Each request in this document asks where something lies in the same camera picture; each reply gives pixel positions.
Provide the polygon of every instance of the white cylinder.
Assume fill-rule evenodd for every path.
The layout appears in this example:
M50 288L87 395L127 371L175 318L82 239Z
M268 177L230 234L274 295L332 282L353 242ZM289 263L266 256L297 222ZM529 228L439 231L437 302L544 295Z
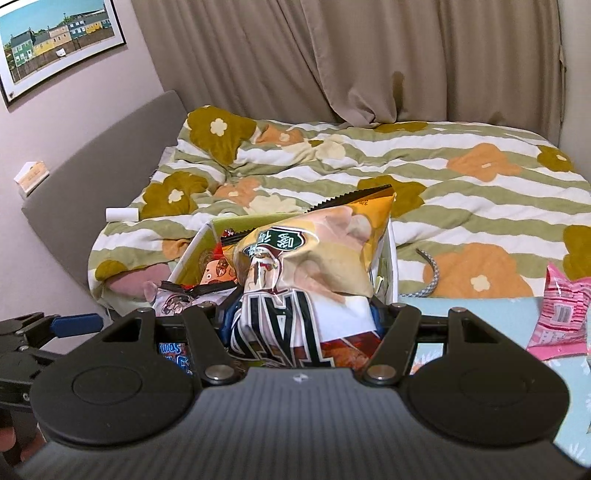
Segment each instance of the white cylinder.
M107 208L105 217L107 223L139 222L139 210L137 208Z

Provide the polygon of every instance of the green label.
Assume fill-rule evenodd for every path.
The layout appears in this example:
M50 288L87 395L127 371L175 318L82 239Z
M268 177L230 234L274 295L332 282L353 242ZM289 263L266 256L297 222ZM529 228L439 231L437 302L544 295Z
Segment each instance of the green label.
M271 227L259 233L256 243L246 247L244 253L251 257L256 247L270 247L279 252L290 252L305 243L306 239L299 230Z

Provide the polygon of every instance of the pink snack package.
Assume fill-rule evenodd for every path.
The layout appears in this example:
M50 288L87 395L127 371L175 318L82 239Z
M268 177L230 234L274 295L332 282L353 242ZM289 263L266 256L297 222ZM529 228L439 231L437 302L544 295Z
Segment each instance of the pink snack package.
M587 354L591 277L570 281L548 265L544 301L527 351L539 360Z

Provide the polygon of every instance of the gray cord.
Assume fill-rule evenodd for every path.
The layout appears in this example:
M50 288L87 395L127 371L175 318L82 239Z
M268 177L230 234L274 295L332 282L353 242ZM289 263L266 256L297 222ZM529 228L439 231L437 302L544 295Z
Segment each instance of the gray cord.
M431 265L431 268L433 269L433 280L431 281L431 283L429 285L427 285L424 289L416 291L415 293L401 293L399 296L400 297L413 297L413 298L425 298L428 297L431 293L433 293L435 291L435 289L437 288L437 284L439 283L439 267L437 266L437 262L435 262L435 259L429 255L427 252L423 251L423 250L419 250L417 249L417 253L423 257L425 260L427 260L427 262L429 263L429 265Z

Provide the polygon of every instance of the beige curtain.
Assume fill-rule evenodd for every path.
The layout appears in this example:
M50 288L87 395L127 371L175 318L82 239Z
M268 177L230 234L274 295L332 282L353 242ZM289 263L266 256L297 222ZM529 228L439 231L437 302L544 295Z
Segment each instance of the beige curtain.
M165 89L253 118L468 121L557 143L557 0L132 0Z

